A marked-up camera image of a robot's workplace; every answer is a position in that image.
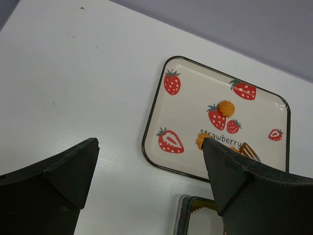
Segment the strawberry leaf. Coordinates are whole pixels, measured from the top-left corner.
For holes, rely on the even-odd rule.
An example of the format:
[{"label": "strawberry leaf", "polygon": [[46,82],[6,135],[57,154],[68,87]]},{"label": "strawberry leaf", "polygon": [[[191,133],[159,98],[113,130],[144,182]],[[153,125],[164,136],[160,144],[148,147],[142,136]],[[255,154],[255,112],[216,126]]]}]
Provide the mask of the strawberry leaf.
[{"label": "strawberry leaf", "polygon": [[177,73],[177,71],[173,72],[173,70],[172,71],[167,70],[167,72],[165,74],[170,76],[170,77],[174,77],[174,76],[180,75],[180,73]]},{"label": "strawberry leaf", "polygon": [[234,87],[236,87],[238,84],[240,84],[241,82],[238,81],[237,79],[233,79],[229,82],[231,84],[230,90],[232,90]]},{"label": "strawberry leaf", "polygon": [[238,120],[236,119],[233,119],[233,121],[235,122],[235,124],[240,128],[240,129],[242,129],[241,128],[241,123],[240,122],[238,122]]},{"label": "strawberry leaf", "polygon": [[160,131],[158,131],[157,136],[161,136],[165,131],[166,131],[166,127],[164,128],[164,130],[162,129],[162,127],[160,127]]},{"label": "strawberry leaf", "polygon": [[217,111],[217,108],[219,107],[219,105],[215,106],[215,104],[213,104],[213,106],[209,105],[208,107],[209,107],[209,109],[207,110],[207,112],[209,112],[209,111]]}]

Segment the strawberry print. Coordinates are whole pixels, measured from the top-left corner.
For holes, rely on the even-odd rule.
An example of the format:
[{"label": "strawberry print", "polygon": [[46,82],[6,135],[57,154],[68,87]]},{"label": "strawberry print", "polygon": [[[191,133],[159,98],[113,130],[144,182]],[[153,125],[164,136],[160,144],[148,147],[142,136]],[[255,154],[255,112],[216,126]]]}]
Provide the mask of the strawberry print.
[{"label": "strawberry print", "polygon": [[223,130],[226,124],[226,118],[223,117],[222,113],[220,112],[219,106],[215,106],[215,104],[209,105],[209,109],[207,110],[209,119],[213,126],[215,126],[219,130]]},{"label": "strawberry print", "polygon": [[235,134],[239,131],[239,129],[241,129],[241,124],[240,122],[237,121],[237,119],[233,119],[233,120],[230,120],[228,123],[227,123],[227,132],[230,133],[230,134]]},{"label": "strawberry print", "polygon": [[256,88],[245,82],[239,80],[232,80],[229,82],[231,84],[231,90],[234,89],[234,92],[243,99],[254,100],[256,96]]},{"label": "strawberry print", "polygon": [[268,138],[272,141],[280,141],[282,137],[283,137],[283,132],[280,129],[273,129],[268,135]]},{"label": "strawberry print", "polygon": [[180,73],[177,73],[177,71],[173,72],[173,70],[172,71],[168,70],[165,73],[164,88],[170,95],[175,95],[180,90],[181,83],[178,75],[180,75]]},{"label": "strawberry print", "polygon": [[157,133],[158,145],[162,150],[169,153],[182,153],[184,152],[184,146],[182,145],[178,135],[171,130],[164,130],[160,128]]}]

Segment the black tray rim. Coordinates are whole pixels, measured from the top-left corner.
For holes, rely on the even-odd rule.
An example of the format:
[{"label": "black tray rim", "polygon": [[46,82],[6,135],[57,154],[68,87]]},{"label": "black tray rim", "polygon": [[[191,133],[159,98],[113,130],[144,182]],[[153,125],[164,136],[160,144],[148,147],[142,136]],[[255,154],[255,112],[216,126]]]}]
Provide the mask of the black tray rim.
[{"label": "black tray rim", "polygon": [[190,177],[190,178],[193,178],[193,179],[197,179],[197,180],[201,180],[201,181],[204,181],[204,182],[210,182],[210,180],[206,179],[206,178],[203,178],[203,177],[200,177],[200,176],[196,176],[196,175],[192,175],[192,174],[189,174],[189,173],[186,173],[186,172],[182,172],[182,171],[179,171],[179,170],[175,170],[175,169],[171,169],[171,168],[168,168],[168,167],[165,167],[165,166],[162,166],[162,165],[158,165],[156,163],[154,163],[153,161],[151,161],[151,159],[148,157],[147,153],[146,153],[146,149],[145,149],[145,142],[146,142],[146,138],[147,138],[147,134],[148,134],[148,130],[149,130],[149,126],[150,126],[150,122],[151,122],[151,119],[152,119],[152,115],[153,115],[153,111],[155,109],[155,105],[156,105],[156,102],[157,102],[157,96],[158,96],[158,93],[159,93],[159,90],[160,90],[160,87],[161,87],[161,84],[162,84],[162,80],[163,80],[163,75],[164,75],[164,72],[165,72],[165,68],[167,66],[167,64],[172,61],[172,60],[175,60],[175,59],[183,59],[183,60],[186,60],[188,62],[191,62],[193,64],[196,64],[198,66],[201,66],[203,68],[206,68],[206,69],[209,69],[211,71],[214,71],[214,72],[217,72],[221,75],[224,75],[224,76],[227,76],[229,78],[232,78],[232,79],[236,79],[238,81],[242,81],[242,82],[245,82],[247,84],[250,84],[262,91],[265,91],[265,92],[268,92],[270,94],[273,94],[277,97],[279,97],[283,103],[285,104],[286,106],[286,109],[287,109],[287,133],[286,133],[286,170],[285,172],[289,172],[289,163],[290,163],[290,131],[291,131],[291,110],[290,110],[290,106],[289,104],[287,103],[287,101],[282,98],[280,95],[278,94],[275,94],[273,92],[270,92],[266,89],[263,89],[263,88],[260,88],[258,86],[255,86],[251,83],[248,83],[246,81],[243,81],[239,78],[236,78],[234,76],[231,76],[231,75],[228,75],[227,73],[224,73],[224,72],[221,72],[219,70],[216,70],[214,68],[211,68],[209,66],[206,66],[206,65],[203,65],[199,62],[196,62],[194,60],[191,60],[187,57],[184,57],[184,56],[180,56],[180,55],[177,55],[177,56],[172,56],[170,57],[164,64],[163,66],[163,69],[162,69],[162,73],[161,73],[161,76],[160,76],[160,80],[159,80],[159,83],[157,85],[157,89],[156,89],[156,94],[155,94],[155,97],[154,97],[154,100],[153,100],[153,103],[152,103],[152,107],[151,107],[151,110],[150,110],[150,114],[149,114],[149,117],[148,117],[148,121],[147,121],[147,125],[146,125],[146,128],[145,128],[145,132],[143,134],[143,138],[142,138],[142,142],[141,142],[141,149],[142,149],[142,153],[143,153],[143,156],[144,158],[148,161],[148,163],[150,163],[151,165],[159,168],[159,169],[163,169],[163,170],[167,170],[167,171],[170,171],[170,172],[173,172],[173,173],[176,173],[176,174],[180,174],[180,175],[184,175],[184,176],[187,176],[187,177]]}]

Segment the white tray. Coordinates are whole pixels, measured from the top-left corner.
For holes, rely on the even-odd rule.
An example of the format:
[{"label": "white tray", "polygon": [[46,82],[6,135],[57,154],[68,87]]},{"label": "white tray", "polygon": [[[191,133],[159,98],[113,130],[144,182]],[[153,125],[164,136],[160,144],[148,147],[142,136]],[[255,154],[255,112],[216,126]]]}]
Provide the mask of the white tray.
[{"label": "white tray", "polygon": [[[234,104],[232,117],[208,112],[223,100]],[[142,150],[156,167],[208,181],[203,152],[196,145],[198,134],[207,131],[228,147],[239,149],[247,142],[262,163],[288,172],[290,117],[282,97],[176,56],[164,65]],[[241,124],[236,133],[227,128],[233,119]]]}]

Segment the strawberry text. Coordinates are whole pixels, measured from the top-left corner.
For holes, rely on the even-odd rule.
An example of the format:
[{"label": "strawberry text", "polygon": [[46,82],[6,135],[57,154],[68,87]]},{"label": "strawberry text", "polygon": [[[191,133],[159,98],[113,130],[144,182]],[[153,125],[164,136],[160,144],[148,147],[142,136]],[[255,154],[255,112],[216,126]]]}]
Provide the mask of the strawberry text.
[{"label": "strawberry text", "polygon": [[229,138],[226,138],[224,137],[224,134],[222,134],[221,136],[220,135],[217,135],[217,134],[214,134],[212,132],[208,132],[207,130],[200,130],[200,132],[203,134],[203,133],[208,133],[209,135],[211,135],[214,139],[216,139],[217,141],[221,141],[221,142],[226,142],[228,144],[232,144],[234,145],[235,147],[238,146],[238,148],[240,148],[241,146],[241,142],[239,141],[235,141],[235,140],[232,140],[232,139],[229,139]]}]

